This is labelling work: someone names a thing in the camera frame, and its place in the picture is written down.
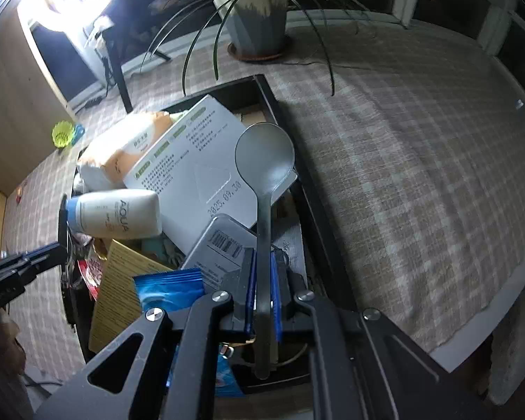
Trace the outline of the person left hand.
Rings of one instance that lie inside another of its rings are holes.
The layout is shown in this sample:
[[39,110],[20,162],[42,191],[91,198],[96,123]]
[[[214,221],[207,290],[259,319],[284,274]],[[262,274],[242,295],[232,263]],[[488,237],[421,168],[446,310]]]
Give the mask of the person left hand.
[[26,353],[18,342],[20,328],[0,308],[0,403],[23,404],[27,392],[22,384]]

